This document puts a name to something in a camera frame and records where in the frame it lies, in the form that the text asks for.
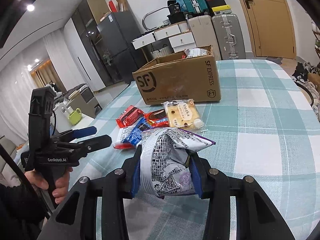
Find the person's left hand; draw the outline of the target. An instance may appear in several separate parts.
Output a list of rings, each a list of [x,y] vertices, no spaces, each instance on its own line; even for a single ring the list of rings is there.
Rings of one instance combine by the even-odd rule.
[[[64,172],[63,176],[55,182],[55,190],[53,190],[52,195],[56,204],[60,204],[67,196],[70,173],[72,171],[73,168],[68,167]],[[42,190],[48,190],[48,182],[43,178],[43,176],[40,173],[33,170],[25,172],[24,175],[35,189],[38,188]]]

